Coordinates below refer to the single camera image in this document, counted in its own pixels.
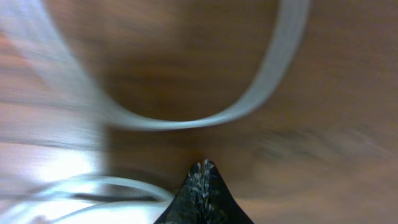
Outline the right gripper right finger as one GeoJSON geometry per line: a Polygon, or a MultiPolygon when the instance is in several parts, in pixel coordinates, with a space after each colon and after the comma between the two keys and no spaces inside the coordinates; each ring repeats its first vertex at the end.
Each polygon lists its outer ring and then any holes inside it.
{"type": "Polygon", "coordinates": [[[211,224],[254,224],[238,205],[213,161],[203,161],[204,219],[211,224]]]}

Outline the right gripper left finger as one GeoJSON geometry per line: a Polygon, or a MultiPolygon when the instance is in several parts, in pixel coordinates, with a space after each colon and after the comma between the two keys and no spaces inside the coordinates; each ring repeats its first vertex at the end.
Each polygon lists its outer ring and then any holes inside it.
{"type": "Polygon", "coordinates": [[[190,224],[200,221],[204,168],[205,162],[198,162],[190,168],[174,199],[154,224],[190,224]]]}

